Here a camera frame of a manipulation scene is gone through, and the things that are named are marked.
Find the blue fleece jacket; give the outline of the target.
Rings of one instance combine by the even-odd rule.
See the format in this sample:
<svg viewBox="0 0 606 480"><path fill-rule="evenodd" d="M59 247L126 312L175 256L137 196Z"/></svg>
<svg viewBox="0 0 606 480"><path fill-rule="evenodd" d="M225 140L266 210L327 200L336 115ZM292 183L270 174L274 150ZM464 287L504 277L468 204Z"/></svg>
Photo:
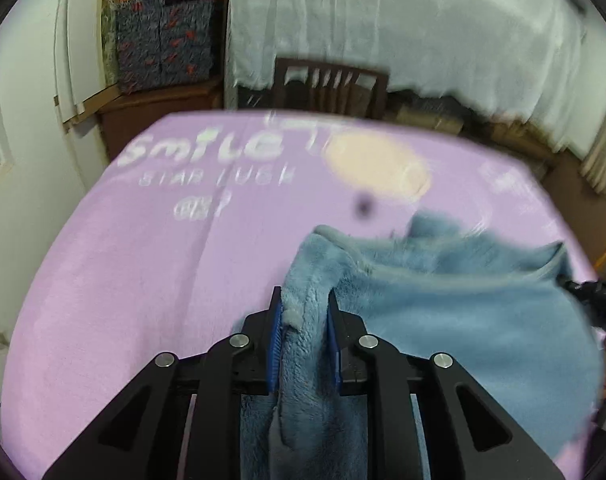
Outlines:
<svg viewBox="0 0 606 480"><path fill-rule="evenodd" d="M600 398L600 347L560 243L523 248L419 212L408 233L366 240L317 226L282 285L279 391L242 403L245 479L362 479L366 402L336 391L330 297L401 352L453 356L550 456Z"/></svg>

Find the purple smile bed sheet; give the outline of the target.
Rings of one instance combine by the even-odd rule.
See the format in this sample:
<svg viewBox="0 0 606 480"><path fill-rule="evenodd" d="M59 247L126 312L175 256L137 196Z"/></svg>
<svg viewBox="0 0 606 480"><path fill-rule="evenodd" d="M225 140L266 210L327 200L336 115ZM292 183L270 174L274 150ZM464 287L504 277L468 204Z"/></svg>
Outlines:
<svg viewBox="0 0 606 480"><path fill-rule="evenodd" d="M190 356L264 307L320 224L402 234L418 209L470 231L563 242L522 162L444 134L326 115L169 115L130 142L51 245L11 337L2 444L38 479L158 352Z"/></svg>

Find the white lace cloth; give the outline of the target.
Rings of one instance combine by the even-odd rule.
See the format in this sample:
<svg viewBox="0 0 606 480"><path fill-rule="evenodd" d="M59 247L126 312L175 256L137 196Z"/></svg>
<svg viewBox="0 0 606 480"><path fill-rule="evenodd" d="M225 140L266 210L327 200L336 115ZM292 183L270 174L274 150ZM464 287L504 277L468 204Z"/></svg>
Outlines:
<svg viewBox="0 0 606 480"><path fill-rule="evenodd" d="M267 88L279 56L382 68L391 90L452 94L559 143L585 26L570 0L230 0L230 74Z"/></svg>

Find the low brown wooden cabinet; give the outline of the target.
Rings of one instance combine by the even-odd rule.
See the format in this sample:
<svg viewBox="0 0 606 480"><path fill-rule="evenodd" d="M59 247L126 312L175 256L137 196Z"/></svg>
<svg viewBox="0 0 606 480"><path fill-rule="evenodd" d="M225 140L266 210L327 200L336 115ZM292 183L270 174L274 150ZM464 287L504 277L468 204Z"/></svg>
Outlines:
<svg viewBox="0 0 606 480"><path fill-rule="evenodd" d="M113 160L135 136L168 114L221 108L219 79L123 94L98 110L106 156Z"/></svg>

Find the dark wooden chair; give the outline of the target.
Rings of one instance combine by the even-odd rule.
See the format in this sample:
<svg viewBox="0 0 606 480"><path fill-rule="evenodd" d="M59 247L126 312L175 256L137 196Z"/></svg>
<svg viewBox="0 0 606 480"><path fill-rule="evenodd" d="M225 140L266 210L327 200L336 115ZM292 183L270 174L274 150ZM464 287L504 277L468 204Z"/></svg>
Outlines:
<svg viewBox="0 0 606 480"><path fill-rule="evenodd" d="M389 79L371 67L277 56L271 104L276 110L382 120Z"/></svg>

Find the white leaning board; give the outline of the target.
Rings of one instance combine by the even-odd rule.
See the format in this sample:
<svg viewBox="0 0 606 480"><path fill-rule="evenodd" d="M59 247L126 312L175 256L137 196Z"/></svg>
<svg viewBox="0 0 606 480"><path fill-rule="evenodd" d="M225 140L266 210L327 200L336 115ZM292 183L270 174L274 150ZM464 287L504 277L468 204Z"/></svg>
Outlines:
<svg viewBox="0 0 606 480"><path fill-rule="evenodd" d="M76 126L120 95L108 81L102 49L102 0L58 0L54 25L56 108Z"/></svg>

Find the blue patterned storage boxes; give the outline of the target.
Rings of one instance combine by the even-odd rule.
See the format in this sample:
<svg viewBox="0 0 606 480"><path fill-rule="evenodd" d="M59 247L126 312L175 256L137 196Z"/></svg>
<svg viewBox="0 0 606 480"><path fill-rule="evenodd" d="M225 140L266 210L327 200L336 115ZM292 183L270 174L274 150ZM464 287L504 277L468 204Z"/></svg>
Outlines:
<svg viewBox="0 0 606 480"><path fill-rule="evenodd" d="M219 72L220 0L127 0L116 9L124 93L196 84Z"/></svg>

